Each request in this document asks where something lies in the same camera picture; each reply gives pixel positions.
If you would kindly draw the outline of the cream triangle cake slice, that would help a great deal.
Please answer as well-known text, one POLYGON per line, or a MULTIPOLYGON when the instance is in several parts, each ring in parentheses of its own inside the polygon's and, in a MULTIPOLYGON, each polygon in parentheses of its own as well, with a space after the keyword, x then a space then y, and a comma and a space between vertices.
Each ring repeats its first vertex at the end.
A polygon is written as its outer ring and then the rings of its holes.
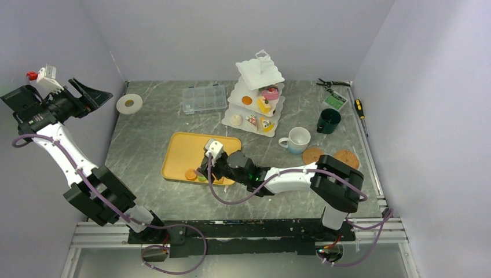
POLYGON ((261 118, 261 127, 264 133, 268 133, 273 130, 274 123, 266 118, 261 118))

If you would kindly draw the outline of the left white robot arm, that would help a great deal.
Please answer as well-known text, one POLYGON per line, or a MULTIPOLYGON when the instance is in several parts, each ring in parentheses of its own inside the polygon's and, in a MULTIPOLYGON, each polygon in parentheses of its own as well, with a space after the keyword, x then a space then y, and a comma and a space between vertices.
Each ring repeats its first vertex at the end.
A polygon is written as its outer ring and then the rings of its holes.
POLYGON ((136 204, 136 196, 107 166, 92 163, 74 143, 64 122, 83 118, 112 98, 112 93, 92 89, 75 78, 69 83, 80 93, 54 84, 43 98, 33 85, 23 85, 1 100, 13 111, 19 137, 12 145, 20 148, 33 142, 43 148, 63 171, 69 189, 68 203, 100 226, 123 221, 130 230, 129 242, 160 243, 166 226, 152 211, 136 204))

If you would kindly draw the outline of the yellow cake piece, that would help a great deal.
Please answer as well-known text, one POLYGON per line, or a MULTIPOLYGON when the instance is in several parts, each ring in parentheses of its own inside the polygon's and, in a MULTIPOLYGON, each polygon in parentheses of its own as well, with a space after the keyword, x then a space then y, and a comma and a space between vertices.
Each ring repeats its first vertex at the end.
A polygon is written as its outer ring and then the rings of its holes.
POLYGON ((257 104, 262 114, 267 114, 271 111, 271 106, 269 104, 269 101, 264 96, 258 97, 257 104))

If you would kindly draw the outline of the white round cupcake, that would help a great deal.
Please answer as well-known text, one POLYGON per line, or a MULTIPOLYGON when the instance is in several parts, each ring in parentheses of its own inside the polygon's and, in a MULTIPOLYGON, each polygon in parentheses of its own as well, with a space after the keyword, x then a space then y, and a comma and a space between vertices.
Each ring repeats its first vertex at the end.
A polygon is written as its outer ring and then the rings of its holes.
POLYGON ((229 121, 232 126, 240 126, 243 122, 243 118, 241 115, 234 114, 230 116, 229 121))

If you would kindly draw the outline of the white triangle cake slice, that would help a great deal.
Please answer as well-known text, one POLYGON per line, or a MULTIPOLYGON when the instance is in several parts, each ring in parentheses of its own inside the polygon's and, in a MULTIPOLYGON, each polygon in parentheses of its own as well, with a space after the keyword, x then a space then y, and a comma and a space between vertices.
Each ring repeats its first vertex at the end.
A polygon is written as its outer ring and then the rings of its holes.
POLYGON ((245 123, 248 127, 250 127, 253 131, 258 130, 257 117, 254 114, 248 115, 245 118, 245 123))

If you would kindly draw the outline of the orange round cookie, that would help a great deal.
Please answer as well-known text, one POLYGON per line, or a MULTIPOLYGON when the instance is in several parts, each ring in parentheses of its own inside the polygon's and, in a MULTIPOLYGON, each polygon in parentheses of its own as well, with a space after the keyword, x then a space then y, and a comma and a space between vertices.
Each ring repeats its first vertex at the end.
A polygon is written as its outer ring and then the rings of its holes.
POLYGON ((244 104, 244 105, 250 105, 252 104, 252 98, 249 97, 249 96, 244 96, 242 99, 241 99, 241 102, 244 104))

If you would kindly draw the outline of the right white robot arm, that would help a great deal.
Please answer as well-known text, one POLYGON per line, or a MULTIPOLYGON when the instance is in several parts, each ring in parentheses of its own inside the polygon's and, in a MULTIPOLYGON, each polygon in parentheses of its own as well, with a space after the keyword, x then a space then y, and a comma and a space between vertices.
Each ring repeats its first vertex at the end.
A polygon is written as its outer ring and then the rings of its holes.
POLYGON ((227 178, 246 186, 250 195, 244 200, 286 191, 314 192, 325 203, 319 224, 319 233, 325 240, 339 236, 345 218, 357 212, 359 202, 368 198, 362 192, 364 175, 329 155, 322 155, 311 164, 280 169, 257 166, 240 151, 230 155, 207 151, 197 172, 210 184, 227 178))

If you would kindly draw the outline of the pink cake with cherry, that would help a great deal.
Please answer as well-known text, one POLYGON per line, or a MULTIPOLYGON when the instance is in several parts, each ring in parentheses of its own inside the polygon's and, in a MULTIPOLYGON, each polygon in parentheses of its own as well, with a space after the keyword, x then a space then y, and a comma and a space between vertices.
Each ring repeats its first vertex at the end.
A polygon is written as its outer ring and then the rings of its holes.
POLYGON ((261 96, 264 97, 265 100, 273 101, 279 98, 279 90, 277 87, 269 87, 261 91, 261 96))

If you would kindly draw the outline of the white three-tier dessert stand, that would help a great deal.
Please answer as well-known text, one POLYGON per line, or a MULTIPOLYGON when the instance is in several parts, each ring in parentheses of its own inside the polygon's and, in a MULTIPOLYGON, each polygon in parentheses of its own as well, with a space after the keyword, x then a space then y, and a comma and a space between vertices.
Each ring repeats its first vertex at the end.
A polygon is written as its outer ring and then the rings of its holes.
POLYGON ((285 78, 282 76, 282 73, 275 65, 271 56, 263 49, 257 52, 254 58, 237 62, 236 67, 240 73, 240 77, 227 99, 228 108, 225 111, 222 124, 258 135, 274 137, 285 101, 285 97, 282 96, 285 78), (257 99, 261 96, 261 91, 269 87, 278 88, 279 98, 269 102, 271 106, 269 113, 262 114, 258 108, 257 99), (244 96, 251 97, 252 104, 244 105, 241 102, 244 96), (240 126, 232 126, 230 124, 229 118, 234 114, 242 116, 243 122, 240 126), (246 117, 251 114, 257 117, 257 131, 253 131, 246 125, 246 117), (268 133, 263 132, 261 118, 269 119, 274 123, 272 131, 268 133))

